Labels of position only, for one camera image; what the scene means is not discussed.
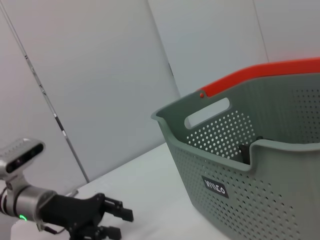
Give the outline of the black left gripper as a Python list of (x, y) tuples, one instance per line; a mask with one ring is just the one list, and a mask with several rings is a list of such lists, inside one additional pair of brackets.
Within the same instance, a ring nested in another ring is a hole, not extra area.
[(123, 207), (123, 202), (105, 197), (98, 193), (87, 199), (55, 195), (41, 209), (39, 214), (45, 223), (65, 228), (71, 240), (121, 240), (121, 230), (117, 227), (101, 226), (103, 209), (115, 217), (127, 222), (133, 222), (131, 209)]

